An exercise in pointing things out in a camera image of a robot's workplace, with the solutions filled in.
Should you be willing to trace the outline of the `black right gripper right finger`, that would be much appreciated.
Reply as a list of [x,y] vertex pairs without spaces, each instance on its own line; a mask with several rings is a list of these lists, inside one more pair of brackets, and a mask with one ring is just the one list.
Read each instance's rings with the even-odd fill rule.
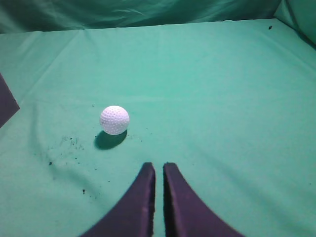
[[187,183],[178,166],[163,166],[163,214],[167,237],[241,237]]

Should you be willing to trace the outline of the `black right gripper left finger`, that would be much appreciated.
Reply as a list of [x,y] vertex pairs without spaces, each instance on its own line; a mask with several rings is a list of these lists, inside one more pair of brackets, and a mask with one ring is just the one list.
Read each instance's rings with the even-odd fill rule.
[[135,180],[115,206],[83,237],[151,237],[153,235],[156,173],[142,165]]

